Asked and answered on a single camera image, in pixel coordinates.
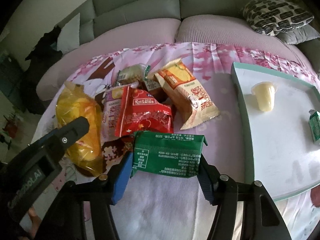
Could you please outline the person left hand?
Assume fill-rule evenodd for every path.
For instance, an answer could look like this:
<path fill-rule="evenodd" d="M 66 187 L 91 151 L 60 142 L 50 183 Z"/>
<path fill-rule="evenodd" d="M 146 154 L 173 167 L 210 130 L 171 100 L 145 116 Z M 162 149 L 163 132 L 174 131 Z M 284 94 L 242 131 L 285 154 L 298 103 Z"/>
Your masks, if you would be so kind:
<path fill-rule="evenodd" d="M 31 237 L 31 239 L 34 239 L 38 228 L 42 222 L 42 219 L 37 215 L 34 207 L 32 206 L 29 210 L 28 210 L 28 216 L 30 218 L 31 221 L 31 227 L 29 229 L 29 235 Z"/>

